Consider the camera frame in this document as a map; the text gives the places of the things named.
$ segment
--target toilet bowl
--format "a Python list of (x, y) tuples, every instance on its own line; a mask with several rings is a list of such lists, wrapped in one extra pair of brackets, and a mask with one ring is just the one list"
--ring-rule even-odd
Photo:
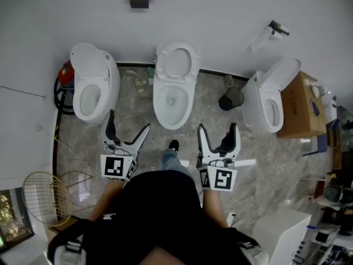
[(283, 126), (281, 91), (301, 68), (297, 59), (283, 58), (267, 73), (256, 72), (242, 89), (242, 110), (245, 125), (256, 133), (276, 133)]
[(81, 120), (101, 124), (115, 110), (120, 75), (113, 57), (91, 44), (79, 43), (70, 52), (75, 70), (73, 110)]
[(153, 108), (161, 126), (168, 130), (182, 127), (190, 116), (200, 61), (199, 51), (187, 41), (157, 48)]

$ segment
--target cardboard box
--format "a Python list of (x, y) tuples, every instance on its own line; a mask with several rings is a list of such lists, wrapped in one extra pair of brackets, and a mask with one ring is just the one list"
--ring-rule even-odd
[[(314, 137), (326, 133), (324, 106), (321, 98), (315, 98), (310, 86), (304, 85), (304, 80), (311, 76), (299, 72), (295, 79), (281, 92), (284, 123), (277, 137), (284, 139), (299, 139)], [(314, 105), (318, 108), (316, 116)]]

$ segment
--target jeans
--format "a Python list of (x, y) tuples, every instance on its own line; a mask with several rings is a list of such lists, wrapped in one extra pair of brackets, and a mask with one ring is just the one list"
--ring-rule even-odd
[(188, 175), (190, 178), (192, 178), (192, 175), (189, 172), (189, 170), (180, 164), (180, 161), (177, 157), (177, 153), (174, 150), (167, 150), (163, 153), (162, 170), (164, 170), (164, 171), (167, 171), (167, 170), (179, 171), (181, 173)]

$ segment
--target white wall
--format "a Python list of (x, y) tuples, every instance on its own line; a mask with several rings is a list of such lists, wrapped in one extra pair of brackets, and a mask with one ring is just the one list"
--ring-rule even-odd
[[(34, 171), (51, 171), (56, 109), (53, 86), (59, 51), (29, 0), (0, 0), (0, 190), (22, 186)], [(36, 124), (49, 133), (35, 131)]]
[(6, 265), (27, 265), (39, 258), (46, 250), (47, 241), (35, 235), (2, 254), (1, 259)]
[[(159, 43), (180, 38), (201, 50), (202, 68), (240, 75), (291, 54), (353, 108), (353, 0), (154, 0), (149, 10), (132, 10), (129, 0), (33, 5), (62, 54), (85, 41), (117, 61), (151, 62)], [(291, 35), (251, 54), (249, 44), (272, 19)]]

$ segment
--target black shoe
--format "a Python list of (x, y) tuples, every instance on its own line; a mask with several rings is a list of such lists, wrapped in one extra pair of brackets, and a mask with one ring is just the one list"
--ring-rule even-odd
[(168, 150), (174, 150), (176, 154), (178, 154), (179, 151), (179, 141), (178, 140), (172, 140), (172, 142), (169, 144), (169, 149)]

